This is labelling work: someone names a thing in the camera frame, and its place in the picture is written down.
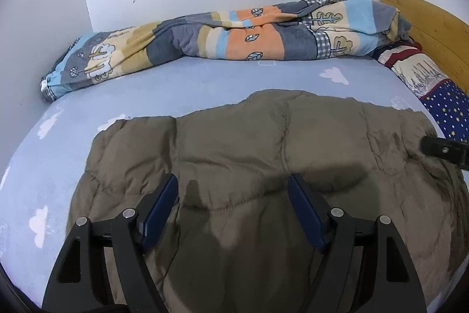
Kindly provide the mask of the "olive quilted hooded jacket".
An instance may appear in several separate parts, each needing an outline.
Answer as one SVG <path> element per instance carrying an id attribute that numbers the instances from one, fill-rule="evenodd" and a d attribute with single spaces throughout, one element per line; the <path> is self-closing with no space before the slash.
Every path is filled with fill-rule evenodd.
<path id="1" fill-rule="evenodd" d="M 68 221 L 112 219 L 172 173 L 180 201 L 146 257 L 168 309 L 296 312 L 320 260 L 288 200 L 299 173 L 353 217 L 391 217 L 431 302 L 468 256 L 468 189 L 421 152 L 434 134 L 423 113 L 302 91 L 121 120 L 93 140 Z"/>

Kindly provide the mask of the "navy star patterned pillow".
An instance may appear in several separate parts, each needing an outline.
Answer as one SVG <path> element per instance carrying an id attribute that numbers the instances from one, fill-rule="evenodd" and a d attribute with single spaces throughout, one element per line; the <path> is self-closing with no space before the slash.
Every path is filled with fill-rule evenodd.
<path id="1" fill-rule="evenodd" d="M 468 142 L 468 95 L 422 52 L 421 45 L 401 40 L 375 49 L 371 56 L 420 99 L 446 138 Z"/>

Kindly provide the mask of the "light blue cloud bedsheet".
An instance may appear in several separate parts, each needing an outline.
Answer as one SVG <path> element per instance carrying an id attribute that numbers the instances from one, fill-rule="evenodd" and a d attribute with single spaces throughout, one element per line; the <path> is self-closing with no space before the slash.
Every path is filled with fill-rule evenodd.
<path id="1" fill-rule="evenodd" d="M 119 119 L 233 104 L 285 89 L 353 98 L 397 110 L 422 103 L 377 61 L 255 63 L 183 58 L 65 95 L 51 104 L 13 154 L 1 179 L 1 264 L 41 304 L 65 238 L 65 222 L 92 139 Z"/>

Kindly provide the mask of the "wooden headboard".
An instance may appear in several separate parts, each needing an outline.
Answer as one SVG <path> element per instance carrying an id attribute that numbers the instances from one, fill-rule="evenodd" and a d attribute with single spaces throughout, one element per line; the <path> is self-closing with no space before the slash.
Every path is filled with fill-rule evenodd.
<path id="1" fill-rule="evenodd" d="M 463 91 L 469 86 L 469 26 L 425 0 L 380 0 L 411 23 L 410 36 Z"/>

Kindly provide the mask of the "colourful patchwork blanket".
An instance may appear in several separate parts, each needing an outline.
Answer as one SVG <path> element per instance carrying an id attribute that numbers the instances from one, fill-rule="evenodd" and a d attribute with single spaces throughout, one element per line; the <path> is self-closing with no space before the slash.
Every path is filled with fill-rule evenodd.
<path id="1" fill-rule="evenodd" d="M 300 0 L 198 13 L 77 39 L 40 82 L 47 102 L 184 56 L 325 60 L 364 56 L 409 37 L 401 11 L 371 0 Z"/>

